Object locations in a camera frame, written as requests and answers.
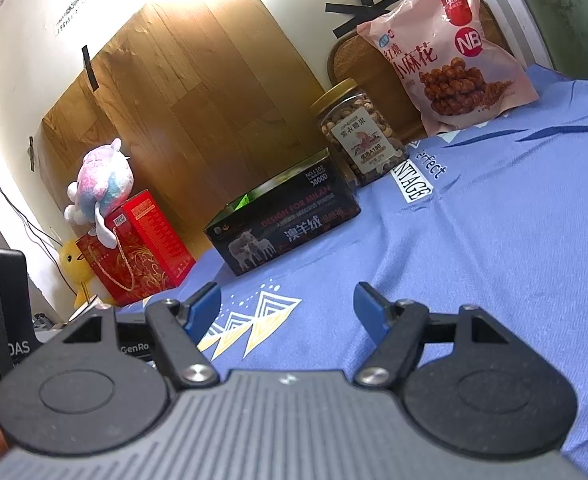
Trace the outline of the white enamel mug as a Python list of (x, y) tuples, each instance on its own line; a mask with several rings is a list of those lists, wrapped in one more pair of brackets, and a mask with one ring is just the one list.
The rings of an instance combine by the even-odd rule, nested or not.
[(105, 304), (104, 301), (98, 295), (94, 295), (89, 301), (86, 301), (84, 304), (74, 311), (70, 318), (67, 320), (68, 323), (73, 323), (76, 318), (80, 318), (82, 315), (86, 314), (87, 312), (91, 311), (92, 309), (100, 309), (104, 310), (108, 308), (110, 305)]

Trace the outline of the yellow plush duck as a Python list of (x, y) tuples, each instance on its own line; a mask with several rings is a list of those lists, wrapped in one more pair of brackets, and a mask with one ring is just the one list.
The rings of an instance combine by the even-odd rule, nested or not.
[(94, 296), (104, 304), (114, 304), (112, 296), (100, 278), (94, 274), (88, 260), (74, 240), (69, 240), (60, 247), (59, 262), (65, 278), (68, 278), (74, 286), (76, 292), (75, 310), (88, 304)]

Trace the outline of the red gift bag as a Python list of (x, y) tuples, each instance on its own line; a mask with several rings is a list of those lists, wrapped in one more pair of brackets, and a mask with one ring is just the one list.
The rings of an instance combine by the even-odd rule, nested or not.
[(176, 288), (195, 259), (148, 190), (126, 200), (105, 220), (117, 246), (85, 234), (77, 247), (119, 307)]

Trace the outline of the blue printed cloth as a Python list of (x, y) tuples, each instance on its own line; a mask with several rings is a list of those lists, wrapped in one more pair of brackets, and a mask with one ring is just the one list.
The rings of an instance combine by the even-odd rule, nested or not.
[[(206, 252), (179, 289), (209, 281), (221, 311), (202, 349), (211, 398), (132, 463), (132, 479), (523, 479), (588, 476), (588, 80), (530, 72), (540, 98), (416, 143), (362, 188), (359, 216), (243, 276)], [(484, 308), (578, 396), (563, 452), (488, 465), (428, 444), (387, 393), (352, 387), (374, 350), (353, 311), (367, 282), (437, 312)]]

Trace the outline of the pink blue plush toy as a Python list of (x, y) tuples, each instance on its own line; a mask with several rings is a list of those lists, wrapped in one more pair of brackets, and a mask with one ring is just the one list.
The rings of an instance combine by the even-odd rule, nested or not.
[(114, 249), (117, 238), (106, 226), (106, 217), (128, 200), (133, 188), (134, 173), (122, 152), (122, 140), (116, 138), (85, 154), (76, 180), (67, 186), (70, 203), (64, 218), (76, 226), (93, 224), (99, 242)]

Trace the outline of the black cashmere cardboard box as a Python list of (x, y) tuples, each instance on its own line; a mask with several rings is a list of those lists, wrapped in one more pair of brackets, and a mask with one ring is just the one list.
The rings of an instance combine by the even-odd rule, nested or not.
[(360, 213), (326, 148), (224, 206), (204, 233), (240, 276)]

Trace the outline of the nut jar with gold lid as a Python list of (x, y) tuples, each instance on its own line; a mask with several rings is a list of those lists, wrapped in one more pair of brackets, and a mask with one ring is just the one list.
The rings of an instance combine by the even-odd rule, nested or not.
[(311, 104), (310, 111), (359, 185), (381, 178), (407, 158), (405, 144), (352, 78), (326, 91)]

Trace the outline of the pink fried twist snack bag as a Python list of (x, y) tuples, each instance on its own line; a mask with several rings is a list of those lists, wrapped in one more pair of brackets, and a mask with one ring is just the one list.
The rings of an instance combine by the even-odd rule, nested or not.
[(539, 99), (522, 63), (484, 36), (480, 0), (403, 0), (357, 34), (394, 69), (430, 136)]

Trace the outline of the wooden board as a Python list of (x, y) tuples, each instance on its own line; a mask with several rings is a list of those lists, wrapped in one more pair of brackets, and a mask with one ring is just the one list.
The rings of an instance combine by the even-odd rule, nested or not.
[(321, 84), (260, 0), (143, 6), (42, 119), (37, 168), (54, 203), (88, 151), (115, 139), (195, 256), (206, 224), (323, 149)]

